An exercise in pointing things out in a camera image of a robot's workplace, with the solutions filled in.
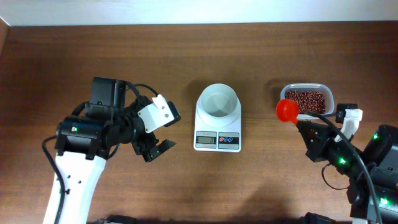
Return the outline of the orange measuring scoop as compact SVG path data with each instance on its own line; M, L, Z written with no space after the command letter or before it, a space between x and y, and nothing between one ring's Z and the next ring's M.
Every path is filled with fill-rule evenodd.
M276 106L276 115L279 121L291 122L296 125L298 123L299 106L294 100L282 99Z

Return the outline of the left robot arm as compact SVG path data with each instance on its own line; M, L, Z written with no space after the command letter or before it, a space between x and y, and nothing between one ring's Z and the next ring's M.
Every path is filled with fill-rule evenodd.
M148 98L137 84L95 77L89 101L42 142L55 172L44 223L86 223L98 180L120 145L131 144L136 155L151 162L175 145L158 140L154 131L180 118L175 105L158 93Z

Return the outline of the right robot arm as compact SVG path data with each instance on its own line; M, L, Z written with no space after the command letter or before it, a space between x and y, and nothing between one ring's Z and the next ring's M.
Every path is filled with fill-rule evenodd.
M330 126L299 121L296 124L313 162L328 161L349 178L347 196L350 216L377 223L397 223L397 128L381 125L363 151L352 153L353 145L335 141L337 132Z

